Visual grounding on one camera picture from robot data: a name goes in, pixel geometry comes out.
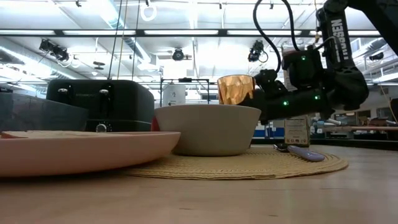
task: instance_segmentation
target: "plate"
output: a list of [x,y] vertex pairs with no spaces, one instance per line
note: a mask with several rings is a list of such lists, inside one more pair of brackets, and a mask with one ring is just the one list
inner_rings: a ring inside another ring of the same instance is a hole
[[93,172],[156,160],[180,133],[120,133],[104,137],[0,139],[0,177]]

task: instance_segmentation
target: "copper cup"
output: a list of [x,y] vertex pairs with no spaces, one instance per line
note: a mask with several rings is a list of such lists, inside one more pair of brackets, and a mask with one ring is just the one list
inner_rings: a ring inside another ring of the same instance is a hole
[[249,75],[228,75],[217,80],[218,99],[221,105],[237,105],[247,94],[253,98],[252,91],[256,81]]

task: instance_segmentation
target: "bread slice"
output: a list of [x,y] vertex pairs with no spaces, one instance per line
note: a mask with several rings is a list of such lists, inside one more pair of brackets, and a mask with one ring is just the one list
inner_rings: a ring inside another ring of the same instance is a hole
[[78,138],[114,136],[110,133],[92,133],[83,131],[3,131],[0,138]]

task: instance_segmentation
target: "table surface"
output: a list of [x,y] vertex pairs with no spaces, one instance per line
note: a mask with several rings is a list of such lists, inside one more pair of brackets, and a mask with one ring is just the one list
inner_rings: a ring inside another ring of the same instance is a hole
[[117,172],[0,179],[0,223],[397,223],[398,152],[312,148],[348,159],[349,167],[278,180],[170,180]]

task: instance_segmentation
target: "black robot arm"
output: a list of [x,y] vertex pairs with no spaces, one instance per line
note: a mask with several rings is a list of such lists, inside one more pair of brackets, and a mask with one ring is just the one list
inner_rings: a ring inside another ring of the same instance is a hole
[[397,0],[328,0],[317,11],[325,48],[327,69],[322,68],[318,48],[291,52],[283,56],[284,70],[291,84],[287,91],[276,81],[274,70],[262,70],[255,76],[261,87],[240,103],[262,110],[261,121],[289,118],[319,112],[328,119],[335,109],[356,110],[369,95],[363,74],[356,68],[349,41],[345,9],[352,7],[367,15],[386,42],[398,53]]

